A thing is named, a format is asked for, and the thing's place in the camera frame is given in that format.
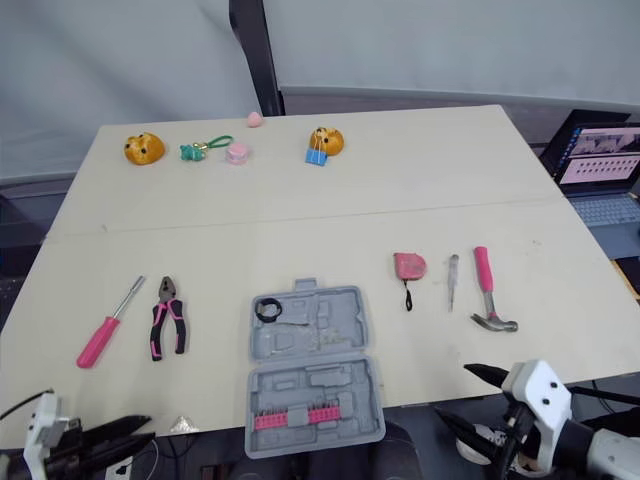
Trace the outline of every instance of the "precision screwdriver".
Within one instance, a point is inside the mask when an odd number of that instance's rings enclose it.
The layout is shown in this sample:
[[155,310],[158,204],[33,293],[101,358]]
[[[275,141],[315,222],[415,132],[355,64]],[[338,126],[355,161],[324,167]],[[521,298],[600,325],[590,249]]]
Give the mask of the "precision screwdriver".
[[133,296],[140,289],[142,284],[144,283],[144,277],[139,276],[136,282],[133,284],[129,293],[124,300],[120,302],[116,311],[113,312],[113,315],[104,319],[104,323],[100,325],[100,328],[95,331],[87,346],[84,347],[84,350],[76,360],[76,365],[80,368],[91,368],[96,363],[96,360],[106,347],[111,335],[115,331],[116,327],[120,324],[120,320],[118,320],[118,315],[124,310],[124,307],[127,306],[127,303],[133,298]]
[[458,283],[458,255],[453,254],[449,257],[449,311],[453,312],[453,295]]

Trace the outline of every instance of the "pink tape measure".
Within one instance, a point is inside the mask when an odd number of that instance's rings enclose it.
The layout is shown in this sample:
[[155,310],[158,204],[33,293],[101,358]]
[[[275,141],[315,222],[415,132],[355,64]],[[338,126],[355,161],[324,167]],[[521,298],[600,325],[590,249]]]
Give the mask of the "pink tape measure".
[[393,260],[396,266],[396,275],[404,283],[404,288],[407,290],[407,296],[404,304],[407,307],[407,312],[413,309],[413,302],[411,301],[411,292],[407,287],[409,280],[420,280],[427,273],[427,262],[424,261],[417,253],[394,253]]

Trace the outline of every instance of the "laptop screen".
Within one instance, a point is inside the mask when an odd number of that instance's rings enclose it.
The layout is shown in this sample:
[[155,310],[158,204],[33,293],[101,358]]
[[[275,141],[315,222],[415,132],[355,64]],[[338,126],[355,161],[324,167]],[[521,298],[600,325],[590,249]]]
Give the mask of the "laptop screen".
[[640,175],[640,126],[577,127],[555,180],[565,193],[628,191]]

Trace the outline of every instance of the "tool case lid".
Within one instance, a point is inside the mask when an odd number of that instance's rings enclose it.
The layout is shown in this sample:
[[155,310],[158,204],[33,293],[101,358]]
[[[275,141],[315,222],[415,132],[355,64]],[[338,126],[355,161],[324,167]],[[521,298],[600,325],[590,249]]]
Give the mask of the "tool case lid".
[[[282,313],[265,323],[256,306],[276,299]],[[265,305],[263,314],[275,314],[275,305]],[[295,281],[292,292],[260,295],[251,308],[251,358],[271,362],[354,352],[369,345],[367,316],[362,294],[355,286],[318,288],[315,278]]]

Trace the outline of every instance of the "gray tool case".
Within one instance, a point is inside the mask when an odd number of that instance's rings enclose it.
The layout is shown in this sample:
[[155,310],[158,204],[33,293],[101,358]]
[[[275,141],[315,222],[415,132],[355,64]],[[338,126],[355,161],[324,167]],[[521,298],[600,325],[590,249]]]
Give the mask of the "gray tool case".
[[[272,323],[256,315],[275,298]],[[265,305],[273,315],[275,305]],[[367,317],[358,287],[317,288],[296,280],[293,292],[261,295],[251,308],[251,358],[245,452],[250,458],[346,447],[385,434]]]

